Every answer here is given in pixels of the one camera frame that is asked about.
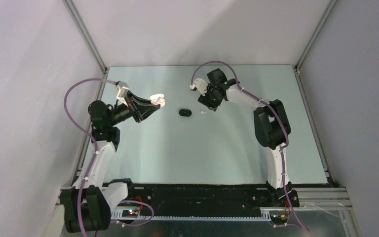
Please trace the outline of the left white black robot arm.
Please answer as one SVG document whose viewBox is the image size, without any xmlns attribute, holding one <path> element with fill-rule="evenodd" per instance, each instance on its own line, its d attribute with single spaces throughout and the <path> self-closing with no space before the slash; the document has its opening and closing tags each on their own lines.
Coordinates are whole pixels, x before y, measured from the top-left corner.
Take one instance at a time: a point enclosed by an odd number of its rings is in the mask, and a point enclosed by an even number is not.
<svg viewBox="0 0 379 237">
<path fill-rule="evenodd" d="M 163 94 L 143 99 L 128 91 L 117 96 L 115 105 L 96 100 L 88 106 L 92 125 L 89 136 L 94 152 L 72 187 L 62 190 L 59 196 L 65 209 L 67 232 L 85 235 L 87 232 L 106 230 L 112 212 L 120 202 L 127 206 L 135 202 L 136 192 L 130 188 L 130 179 L 113 181 L 105 190 L 102 189 L 105 173 L 120 143 L 117 125 L 127 119 L 140 123 L 165 103 Z"/>
</svg>

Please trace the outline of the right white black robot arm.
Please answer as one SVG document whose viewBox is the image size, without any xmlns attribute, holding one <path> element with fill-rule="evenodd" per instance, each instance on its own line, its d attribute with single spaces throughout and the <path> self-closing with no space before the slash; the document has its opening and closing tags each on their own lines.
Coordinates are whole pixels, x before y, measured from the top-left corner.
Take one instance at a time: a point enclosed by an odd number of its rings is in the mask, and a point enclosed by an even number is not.
<svg viewBox="0 0 379 237">
<path fill-rule="evenodd" d="M 267 200 L 273 206 L 281 206 L 292 189 L 286 164 L 291 127 L 283 103 L 255 96 L 243 88 L 237 78 L 227 79 L 221 69 L 209 72 L 207 78 L 208 80 L 195 77 L 191 79 L 191 90 L 200 93 L 199 103 L 212 111 L 216 111 L 223 101 L 252 110 L 256 140 L 268 149 Z"/>
</svg>

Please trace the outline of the white earbud charging case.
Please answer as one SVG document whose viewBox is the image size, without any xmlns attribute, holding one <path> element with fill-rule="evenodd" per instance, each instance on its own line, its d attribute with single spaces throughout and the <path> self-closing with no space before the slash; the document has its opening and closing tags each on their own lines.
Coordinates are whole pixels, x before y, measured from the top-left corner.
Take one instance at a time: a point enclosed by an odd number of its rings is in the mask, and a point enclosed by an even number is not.
<svg viewBox="0 0 379 237">
<path fill-rule="evenodd" d="M 150 96 L 150 101 L 152 105 L 159 105 L 161 108 L 165 106 L 166 100 L 164 94 L 154 94 Z"/>
</svg>

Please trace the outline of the black earbud charging case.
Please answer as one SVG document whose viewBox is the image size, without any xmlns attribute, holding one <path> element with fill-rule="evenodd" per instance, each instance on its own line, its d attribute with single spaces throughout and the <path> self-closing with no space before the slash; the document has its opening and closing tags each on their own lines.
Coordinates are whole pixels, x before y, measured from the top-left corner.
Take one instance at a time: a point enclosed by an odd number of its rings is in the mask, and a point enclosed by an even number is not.
<svg viewBox="0 0 379 237">
<path fill-rule="evenodd" d="M 180 109 L 178 114 L 182 117 L 190 117 L 192 115 L 192 111 L 189 109 Z"/>
</svg>

